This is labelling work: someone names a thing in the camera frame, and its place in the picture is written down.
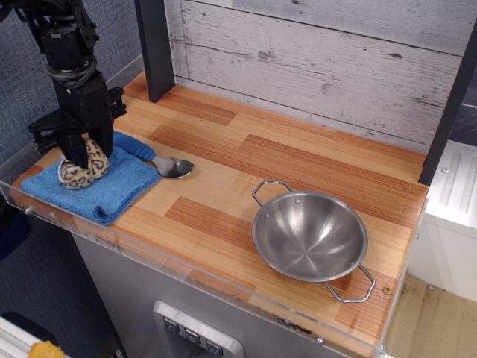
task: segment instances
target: blue towel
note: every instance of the blue towel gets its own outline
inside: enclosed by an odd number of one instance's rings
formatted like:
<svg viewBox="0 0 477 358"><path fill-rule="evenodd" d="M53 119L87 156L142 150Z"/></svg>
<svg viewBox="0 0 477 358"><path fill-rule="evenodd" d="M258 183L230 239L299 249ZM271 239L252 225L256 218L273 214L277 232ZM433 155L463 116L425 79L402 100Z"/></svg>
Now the blue towel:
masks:
<svg viewBox="0 0 477 358"><path fill-rule="evenodd" d="M110 168L84 189L68 190L57 177L58 163L25 179L22 190L102 225L114 222L129 205L161 176L132 154L114 147Z"/></svg>

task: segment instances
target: pot handle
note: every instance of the pot handle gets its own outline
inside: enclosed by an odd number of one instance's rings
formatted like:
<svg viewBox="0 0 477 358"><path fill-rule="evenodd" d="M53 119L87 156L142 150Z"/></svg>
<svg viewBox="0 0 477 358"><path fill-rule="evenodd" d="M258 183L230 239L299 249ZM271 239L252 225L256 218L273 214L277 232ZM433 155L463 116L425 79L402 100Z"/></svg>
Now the pot handle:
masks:
<svg viewBox="0 0 477 358"><path fill-rule="evenodd" d="M366 297L364 298L351 298L349 300L344 300L343 298L340 297L340 295L329 285L329 283L327 282L323 282L325 284L325 286L328 288L328 290L333 294L333 296L336 297L336 299L338 299L338 301L340 301L341 303L343 304L360 304L362 302L365 302L367 300L370 299L370 296L371 296L371 292L373 291L374 289L374 286L376 285L376 281L374 280L373 276L371 276L371 274L364 268L364 266L360 263L359 264L359 268L361 270L363 270L364 274L366 274L367 278L370 279L371 281L371 286L370 288L367 290L367 295Z"/></svg>
<svg viewBox="0 0 477 358"><path fill-rule="evenodd" d="M283 184L284 186L286 186L286 189L290 190L291 192L293 192L293 189L287 184L285 183L283 180L265 180L265 181L262 181L256 188L255 190L252 192L252 195L253 197L255 198L255 200L257 201L257 203L260 204L261 207L263 207L263 203L260 201L259 197L256 196L256 193L260 190L260 188L262 187L262 185L264 184Z"/></svg>

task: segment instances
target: leopard print plush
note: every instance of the leopard print plush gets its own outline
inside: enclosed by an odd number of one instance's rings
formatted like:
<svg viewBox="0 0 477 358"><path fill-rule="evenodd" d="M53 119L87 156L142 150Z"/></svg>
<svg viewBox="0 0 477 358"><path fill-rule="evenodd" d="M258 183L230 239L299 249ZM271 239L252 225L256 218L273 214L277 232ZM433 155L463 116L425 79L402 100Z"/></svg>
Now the leopard print plush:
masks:
<svg viewBox="0 0 477 358"><path fill-rule="evenodd" d="M90 138L84 140L88 154L88 168L75 166L68 160L62 160L58 166L58 180L67 189L83 189L92 184L94 179L103 177L110 162L101 147Z"/></svg>

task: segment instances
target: metal pot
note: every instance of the metal pot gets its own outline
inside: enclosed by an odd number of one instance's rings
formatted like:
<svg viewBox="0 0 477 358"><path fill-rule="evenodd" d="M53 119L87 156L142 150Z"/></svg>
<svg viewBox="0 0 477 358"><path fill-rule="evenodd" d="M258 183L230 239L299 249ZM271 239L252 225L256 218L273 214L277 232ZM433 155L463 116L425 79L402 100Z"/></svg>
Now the metal pot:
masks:
<svg viewBox="0 0 477 358"><path fill-rule="evenodd" d="M283 184L290 192L263 204L256 194L262 185L271 183ZM376 281L361 264L367 250L367 231L350 206L320 192L294 191L281 180L262 181L253 197L262 207L253 221L253 242L268 265L297 280L324 283L344 304L369 299ZM367 295L343 299L327 281L358 266L371 281Z"/></svg>

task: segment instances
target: control panel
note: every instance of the control panel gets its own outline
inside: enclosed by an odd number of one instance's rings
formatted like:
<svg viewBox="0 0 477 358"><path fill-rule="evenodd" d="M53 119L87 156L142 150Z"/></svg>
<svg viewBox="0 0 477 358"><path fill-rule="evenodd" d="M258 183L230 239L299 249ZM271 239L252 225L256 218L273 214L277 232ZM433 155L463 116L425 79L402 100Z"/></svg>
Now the control panel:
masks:
<svg viewBox="0 0 477 358"><path fill-rule="evenodd" d="M244 357L244 348L239 341L166 302L154 302L153 314L158 330L165 328L217 357Z"/></svg>

